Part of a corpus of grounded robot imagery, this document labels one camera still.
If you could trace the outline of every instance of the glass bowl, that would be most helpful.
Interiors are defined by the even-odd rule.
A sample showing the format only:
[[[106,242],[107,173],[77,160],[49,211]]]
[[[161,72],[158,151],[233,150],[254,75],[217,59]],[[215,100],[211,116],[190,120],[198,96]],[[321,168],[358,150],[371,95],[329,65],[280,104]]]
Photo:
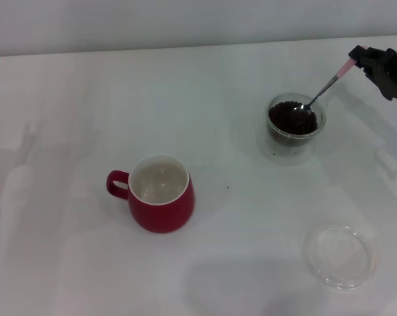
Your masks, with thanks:
[[[270,137],[278,144],[284,147],[302,147],[306,144],[308,144],[311,140],[320,133],[320,131],[323,129],[325,125],[325,112],[323,108],[320,106],[318,103],[318,100],[315,101],[312,106],[311,110],[315,113],[315,116],[317,117],[317,124],[318,128],[314,130],[312,133],[309,134],[304,134],[304,135],[295,135],[295,134],[289,134],[279,128],[277,128],[273,122],[271,122],[270,117],[269,117],[269,110],[274,107],[276,104],[280,102],[286,102],[286,101],[296,101],[300,102],[302,104],[307,104],[311,101],[311,98],[307,97],[306,95],[302,94],[297,94],[297,93],[286,93],[279,95],[272,99],[270,102],[267,104],[267,109],[265,111],[265,118],[267,121],[267,130],[270,135]]]

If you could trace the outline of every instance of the metal spoon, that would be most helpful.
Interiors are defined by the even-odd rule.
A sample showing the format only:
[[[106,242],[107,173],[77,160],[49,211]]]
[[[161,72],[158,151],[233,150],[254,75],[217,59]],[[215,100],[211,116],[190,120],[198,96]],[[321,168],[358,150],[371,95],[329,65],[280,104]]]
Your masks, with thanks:
[[[314,103],[321,95],[326,92],[333,83],[335,83],[339,78],[343,77],[354,65],[356,64],[356,61],[352,58],[349,58],[348,61],[345,62],[345,64],[338,70],[338,72],[330,79],[330,81],[324,86],[323,89],[312,99],[311,102],[308,104],[303,104],[300,107],[295,107],[295,109],[301,109],[305,111],[310,111],[311,110],[311,105]]]

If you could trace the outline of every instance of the white table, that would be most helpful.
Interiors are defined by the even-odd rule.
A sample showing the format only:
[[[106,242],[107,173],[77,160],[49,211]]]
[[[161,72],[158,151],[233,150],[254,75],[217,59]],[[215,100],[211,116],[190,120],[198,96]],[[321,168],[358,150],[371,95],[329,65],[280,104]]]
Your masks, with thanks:
[[[255,145],[268,100],[314,95],[357,44],[397,37],[1,57],[0,315],[397,316],[397,101],[355,68],[322,97],[308,162]],[[160,152],[197,195],[171,234],[105,189]],[[331,223],[381,253],[355,292],[304,265],[305,236]]]

